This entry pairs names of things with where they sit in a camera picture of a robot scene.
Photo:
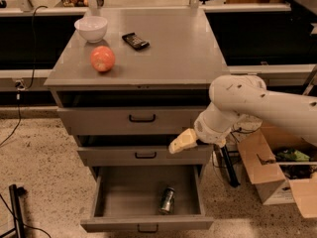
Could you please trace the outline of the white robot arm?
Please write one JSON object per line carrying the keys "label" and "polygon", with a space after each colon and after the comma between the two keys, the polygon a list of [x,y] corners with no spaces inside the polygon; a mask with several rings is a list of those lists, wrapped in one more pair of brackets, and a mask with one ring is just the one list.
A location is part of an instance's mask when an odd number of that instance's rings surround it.
{"label": "white robot arm", "polygon": [[168,147],[172,154],[207,144],[225,145],[234,124],[247,115],[317,145],[317,98],[269,91],[255,75],[222,75],[209,87],[210,104],[194,125],[182,132]]}

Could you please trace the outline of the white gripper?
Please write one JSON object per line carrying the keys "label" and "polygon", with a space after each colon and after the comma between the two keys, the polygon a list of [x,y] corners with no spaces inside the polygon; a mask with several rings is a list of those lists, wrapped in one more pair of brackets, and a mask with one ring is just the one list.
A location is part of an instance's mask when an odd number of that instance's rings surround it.
{"label": "white gripper", "polygon": [[168,146],[171,154],[180,153],[183,150],[197,146],[197,140],[206,144],[215,144],[220,148],[226,145],[226,137],[231,128],[242,115],[235,111],[221,111],[214,103],[199,114],[194,122],[194,130],[186,129],[179,134]]}

